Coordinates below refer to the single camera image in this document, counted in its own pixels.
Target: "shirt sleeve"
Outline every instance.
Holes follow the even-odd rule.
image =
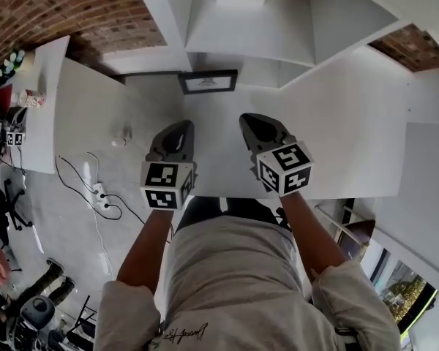
[[[160,319],[147,287],[108,282],[102,290],[94,350],[141,350],[156,336]]]
[[[328,267],[314,281],[312,298],[335,327],[357,332],[363,350],[400,350],[397,324],[358,262]]]

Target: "desk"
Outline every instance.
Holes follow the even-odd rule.
[[[24,88],[45,92],[43,108],[29,108],[26,117],[26,139],[21,148],[22,160],[16,147],[10,149],[17,167],[42,173],[55,173],[53,163],[53,125],[61,66],[67,52],[70,36],[41,45],[36,48],[36,58],[32,71],[9,79],[6,85],[13,85],[13,92]]]

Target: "white cable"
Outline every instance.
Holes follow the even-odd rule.
[[[109,269],[110,269],[110,274],[111,274],[111,276],[112,276],[112,280],[114,281],[115,280],[115,277],[114,277],[114,271],[113,271],[113,269],[112,269],[112,264],[110,263],[110,258],[109,258],[109,253],[108,253],[108,250],[105,248],[105,246],[104,246],[104,241],[103,241],[103,239],[102,239],[102,235],[101,235],[101,232],[100,232],[100,229],[98,228],[98,226],[97,226],[97,218],[96,218],[96,211],[93,209],[93,212],[94,212],[94,226],[96,226],[96,231],[97,231],[97,233],[99,234],[99,236],[100,236],[100,239],[101,239],[101,247],[102,247],[102,249],[104,250],[104,253],[105,253],[105,257],[106,257],[106,259],[108,260],[108,263],[109,263]]]
[[[96,166],[96,183],[98,184],[99,183],[99,181],[97,180],[97,174],[99,173],[99,171],[100,171],[100,161],[99,161],[99,159],[96,157],[96,155],[94,155],[94,154],[92,154],[91,152],[86,152],[89,156],[92,156],[92,157],[94,157],[95,159],[96,159],[96,163],[97,163],[97,166]]]

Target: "framed picture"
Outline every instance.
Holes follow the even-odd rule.
[[[185,95],[226,92],[236,89],[237,75],[237,70],[181,73],[179,82]]]

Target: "brick wall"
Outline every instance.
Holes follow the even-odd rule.
[[[412,72],[439,68],[439,45],[415,25],[396,30],[369,45]]]
[[[0,63],[10,48],[35,48],[71,35],[67,55],[165,45],[143,0],[0,0]]]

